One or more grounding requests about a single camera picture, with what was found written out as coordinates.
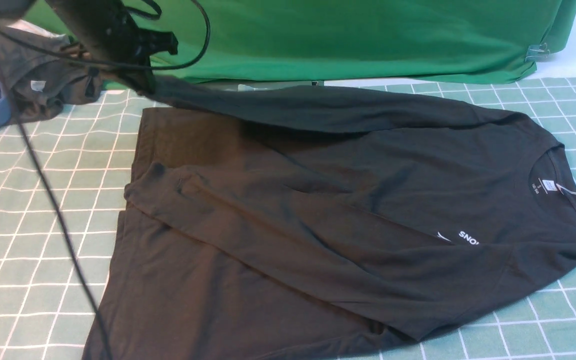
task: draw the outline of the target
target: black cable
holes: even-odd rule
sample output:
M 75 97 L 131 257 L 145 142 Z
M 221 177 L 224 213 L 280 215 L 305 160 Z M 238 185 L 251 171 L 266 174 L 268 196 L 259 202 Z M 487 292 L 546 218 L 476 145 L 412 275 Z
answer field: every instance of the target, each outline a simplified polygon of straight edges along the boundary
M 30 142 L 30 138 L 28 137 L 28 133 L 26 132 L 26 128 L 24 127 L 21 117 L 19 116 L 20 111 L 17 107 L 17 104 L 14 101 L 13 96 L 10 94 L 10 90 L 8 85 L 6 84 L 6 77 L 3 75 L 2 68 L 0 68 L 0 82 L 1 86 L 0 89 L 2 91 L 2 95 L 8 100 L 11 110 L 11 117 L 14 118 L 16 125 L 21 133 L 23 138 L 23 143 L 25 143 L 26 150 L 28 150 L 28 155 L 30 155 L 30 160 L 34 165 L 34 170 L 39 175 L 39 179 L 41 180 L 41 184 L 43 185 L 43 189 L 48 193 L 48 198 L 50 200 L 50 205 L 52 205 L 52 209 L 54 210 L 55 214 L 57 215 L 57 222 L 59 223 L 59 227 L 61 228 L 61 233 L 63 234 L 64 241 L 66 242 L 66 246 L 68 248 L 68 253 L 70 254 L 70 259 L 72 260 L 72 264 L 75 268 L 75 273 L 77 273 L 77 278 L 84 289 L 86 294 L 86 299 L 94 312 L 94 319 L 97 321 L 99 326 L 99 331 L 101 332 L 101 342 L 103 344 L 103 350 L 106 353 L 107 360 L 113 360 L 112 351 L 110 348 L 110 338 L 108 336 L 108 331 L 106 330 L 106 326 L 102 319 L 101 313 L 99 312 L 99 307 L 95 303 L 95 298 L 93 297 L 92 292 L 88 286 L 86 278 L 82 272 L 82 267 L 80 267 L 80 263 L 77 260 L 77 254 L 75 253 L 75 248 L 73 246 L 73 240 L 71 239 L 71 235 L 66 227 L 66 221 L 64 220 L 64 215 L 62 214 L 62 210 L 59 207 L 59 203 L 57 203 L 57 199 L 55 198 L 55 194 L 53 193 L 53 189 L 48 183 L 46 176 L 42 170 L 41 164 L 39 164 L 39 160 L 37 159 L 37 154 Z
M 144 18 L 144 19 L 148 19 L 148 20 L 159 20 L 162 17 L 162 13 L 163 13 L 162 8 L 160 7 L 160 5 L 157 2 L 154 2 L 153 0 L 141 0 L 141 1 L 146 3 L 153 10 L 155 10 L 156 14 L 147 13 L 146 11 L 137 9 L 135 7 L 132 7 L 132 6 L 126 6 L 126 9 L 128 9 L 128 12 L 130 12 L 131 14 L 135 14 L 136 16 L 139 16 L 140 18 Z
M 0 35 L 6 39 L 9 39 L 9 41 L 16 43 L 19 46 L 23 46 L 24 48 L 28 48 L 28 49 L 36 51 L 38 53 L 50 55 L 51 57 L 63 59 L 63 60 L 66 60 L 68 62 L 72 62 L 72 63 L 76 63 L 76 64 L 84 64 L 87 66 L 109 66 L 112 68 L 119 68 L 119 69 L 125 69 L 125 70 L 166 71 L 166 70 L 185 69 L 185 68 L 188 68 L 190 66 L 193 66 L 194 64 L 197 64 L 199 62 L 199 60 L 201 60 L 204 57 L 204 55 L 206 54 L 206 50 L 208 50 L 208 44 L 210 43 L 210 36 L 211 36 L 210 19 L 208 18 L 208 14 L 206 14 L 206 10 L 197 0 L 190 0 L 190 2 L 192 2 L 192 4 L 194 4 L 194 6 L 197 7 L 197 9 L 199 9 L 199 11 L 201 12 L 201 16 L 203 16 L 203 22 L 205 23 L 205 27 L 206 27 L 206 34 L 205 34 L 205 38 L 203 40 L 203 47 L 201 48 L 201 51 L 199 51 L 199 54 L 197 54 L 197 56 L 195 56 L 194 59 L 192 59 L 188 62 L 185 62 L 183 64 L 176 64 L 176 65 L 169 65 L 169 66 L 147 66 L 147 65 L 140 65 L 140 64 L 119 63 L 119 62 L 115 62 L 115 61 L 77 59 L 77 58 L 71 57 L 70 55 L 66 55 L 66 54 L 62 54 L 60 52 L 54 52 L 54 51 L 46 50 L 45 48 L 34 46 L 31 43 L 27 43 L 23 40 L 20 40 L 20 39 L 13 37 L 13 36 L 10 36 L 9 34 L 6 34 L 5 32 L 3 32 L 1 30 L 0 30 Z

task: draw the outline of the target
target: hang tag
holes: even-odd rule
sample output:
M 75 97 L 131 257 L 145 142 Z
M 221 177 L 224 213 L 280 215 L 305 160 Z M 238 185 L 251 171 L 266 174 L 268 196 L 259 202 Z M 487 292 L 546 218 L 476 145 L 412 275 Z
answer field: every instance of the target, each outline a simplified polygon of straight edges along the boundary
M 44 92 L 45 87 L 46 87 L 45 81 L 36 81 L 36 80 L 30 81 L 30 89 L 32 89 L 32 91 Z
M 542 180 L 541 182 L 543 183 L 544 189 L 546 189 L 547 191 L 549 192 L 558 191 L 557 185 L 555 185 L 555 182 L 553 180 Z
M 569 189 L 566 189 L 566 187 L 563 187 L 563 186 L 560 185 L 560 184 L 557 184 L 557 187 L 558 187 L 559 191 L 561 191 L 562 193 L 565 191 L 565 192 L 567 192 L 567 193 L 569 193 L 569 194 L 576 195 L 576 192 L 570 191 Z

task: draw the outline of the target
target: cutting mat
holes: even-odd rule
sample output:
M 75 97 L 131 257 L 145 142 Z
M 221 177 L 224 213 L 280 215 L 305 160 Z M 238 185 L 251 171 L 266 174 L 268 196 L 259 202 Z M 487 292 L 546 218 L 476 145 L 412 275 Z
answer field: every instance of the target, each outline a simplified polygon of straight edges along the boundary
M 425 82 L 374 89 L 524 112 L 566 145 L 576 180 L 576 78 L 500 86 Z M 29 125 L 97 300 L 125 207 L 142 109 L 132 91 Z M 14 127 L 0 130 L 0 360 L 78 360 L 93 314 L 48 198 Z M 361 360 L 576 360 L 576 269 L 561 281 L 444 337 Z

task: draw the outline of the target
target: neckline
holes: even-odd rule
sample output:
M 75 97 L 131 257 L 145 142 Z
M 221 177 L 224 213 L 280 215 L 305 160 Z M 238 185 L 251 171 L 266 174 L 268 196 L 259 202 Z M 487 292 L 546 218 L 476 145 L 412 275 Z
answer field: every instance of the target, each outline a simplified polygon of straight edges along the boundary
M 526 205 L 526 209 L 530 211 L 533 215 L 537 216 L 540 221 L 546 224 L 553 224 L 553 218 L 544 214 L 542 207 L 535 201 L 535 198 L 529 187 L 530 175 L 537 164 L 537 161 L 546 155 L 550 159 L 553 159 L 551 151 L 555 148 L 562 148 L 564 150 L 565 146 L 557 141 L 554 136 L 550 135 L 547 137 L 542 137 L 539 139 L 535 146 L 533 146 L 518 162 L 514 178 L 514 191 L 512 192 L 522 205 Z M 551 166 L 555 173 L 554 181 L 557 184 L 566 183 L 566 179 L 573 180 L 572 171 L 569 166 L 560 166 L 557 161 L 551 161 Z M 570 194 L 566 191 L 562 191 L 562 196 L 569 201 L 572 205 L 574 211 L 576 212 L 576 195 Z

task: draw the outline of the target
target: white logo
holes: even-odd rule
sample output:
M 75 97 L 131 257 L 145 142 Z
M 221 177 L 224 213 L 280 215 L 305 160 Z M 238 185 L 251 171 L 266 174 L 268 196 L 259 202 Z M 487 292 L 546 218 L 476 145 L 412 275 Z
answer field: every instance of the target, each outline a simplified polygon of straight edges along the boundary
M 473 244 L 473 245 L 479 245 L 480 242 L 477 241 L 477 239 L 475 239 L 474 237 L 472 237 L 471 235 L 468 235 L 467 233 L 465 233 L 464 231 L 459 231 L 459 236 L 466 239 L 467 242 Z
M 444 237 L 444 235 L 442 235 L 442 233 L 439 231 L 437 231 L 437 236 L 440 237 L 441 239 L 444 239 L 447 242 L 452 242 L 450 239 L 446 239 L 446 237 Z

